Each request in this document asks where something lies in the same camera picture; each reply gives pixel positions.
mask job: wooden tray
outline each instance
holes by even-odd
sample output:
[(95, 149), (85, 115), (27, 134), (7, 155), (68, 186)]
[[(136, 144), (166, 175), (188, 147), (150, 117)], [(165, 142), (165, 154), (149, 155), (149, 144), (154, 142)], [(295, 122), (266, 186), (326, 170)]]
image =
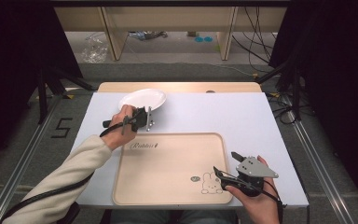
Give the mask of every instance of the wooden tray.
[(118, 205), (228, 203), (213, 167), (227, 171), (218, 133), (138, 134), (122, 148), (113, 200)]

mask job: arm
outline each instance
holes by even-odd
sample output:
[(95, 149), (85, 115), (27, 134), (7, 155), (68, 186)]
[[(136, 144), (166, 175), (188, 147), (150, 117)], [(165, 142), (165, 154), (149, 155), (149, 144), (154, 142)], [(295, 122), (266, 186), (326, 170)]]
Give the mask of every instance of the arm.
[[(126, 115), (132, 116), (132, 110), (132, 106), (124, 105), (120, 113), (113, 116), (110, 126), (121, 122)], [(125, 128), (124, 135), (121, 135), (121, 129), (116, 129), (101, 138), (96, 135), (89, 137), (67, 157), (58, 169), (45, 177), (23, 200), (77, 183), (91, 175), (109, 160), (115, 148), (130, 142), (135, 137), (136, 133), (131, 131), (130, 125)], [(24, 223), (25, 220), (27, 223), (57, 221), (66, 215), (69, 206), (86, 186), (31, 203), (5, 219), (4, 223)]]
[[(266, 164), (266, 161), (260, 156), (257, 157), (259, 161)], [(272, 186), (274, 181), (272, 178), (264, 178)], [(271, 195), (277, 197), (275, 190), (267, 183), (264, 183), (264, 190)], [(260, 194), (256, 197), (248, 197), (243, 194), (239, 189), (232, 186), (226, 186), (226, 190), (234, 195), (243, 204), (245, 209), (248, 211), (250, 218), (256, 224), (274, 224), (280, 223), (278, 217), (277, 203), (265, 194)]]

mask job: hand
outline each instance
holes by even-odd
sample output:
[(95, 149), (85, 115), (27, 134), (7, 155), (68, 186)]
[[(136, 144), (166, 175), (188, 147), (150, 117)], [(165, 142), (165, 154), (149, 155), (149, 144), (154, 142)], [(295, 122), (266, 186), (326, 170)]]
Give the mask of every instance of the hand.
[[(110, 121), (109, 127), (113, 126), (117, 123), (123, 122), (124, 118), (128, 116), (129, 118), (132, 117), (132, 111), (135, 108), (132, 105), (123, 105), (121, 107), (121, 111), (112, 117), (112, 121)], [(112, 132), (107, 133), (105, 136), (101, 137), (105, 144), (114, 150), (117, 147), (123, 146), (130, 142), (130, 140), (134, 139), (136, 133), (132, 131), (131, 125), (127, 124), (123, 127), (124, 134), (122, 135), (122, 128), (114, 129)]]
[[(260, 156), (257, 157), (259, 161), (266, 164), (266, 161)], [(274, 181), (272, 178), (265, 177), (265, 181), (268, 181), (272, 186), (274, 186)], [(264, 183), (264, 190), (273, 196), (277, 197), (275, 190), (267, 183)], [(234, 195), (246, 210), (249, 213), (250, 218), (256, 224), (264, 224), (264, 223), (279, 223), (278, 218), (278, 205), (275, 201), (273, 201), (269, 196), (261, 193), (256, 197), (248, 197), (243, 194), (239, 189), (226, 186), (226, 190), (229, 191), (232, 195)]]

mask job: white plate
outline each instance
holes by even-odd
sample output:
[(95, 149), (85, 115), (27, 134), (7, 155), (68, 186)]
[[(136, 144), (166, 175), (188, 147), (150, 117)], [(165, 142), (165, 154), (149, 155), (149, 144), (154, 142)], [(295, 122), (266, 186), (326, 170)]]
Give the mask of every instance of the white plate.
[(164, 91), (158, 89), (139, 90), (124, 96), (118, 103), (118, 109), (120, 110), (123, 105), (133, 105), (138, 108), (145, 107), (146, 111), (151, 106), (152, 110), (155, 110), (164, 104), (166, 99)]

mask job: white sleeve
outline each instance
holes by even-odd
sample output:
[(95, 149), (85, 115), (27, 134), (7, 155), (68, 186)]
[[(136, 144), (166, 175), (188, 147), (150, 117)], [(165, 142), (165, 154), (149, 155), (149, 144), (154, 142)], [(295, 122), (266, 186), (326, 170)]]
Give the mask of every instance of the white sleeve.
[[(58, 169), (34, 187), (23, 200), (85, 179), (103, 166), (111, 154), (112, 149), (105, 145), (99, 136), (89, 137), (66, 158)], [(70, 205), (86, 186), (31, 203), (5, 219), (3, 223), (52, 223), (60, 220), (65, 217)]]

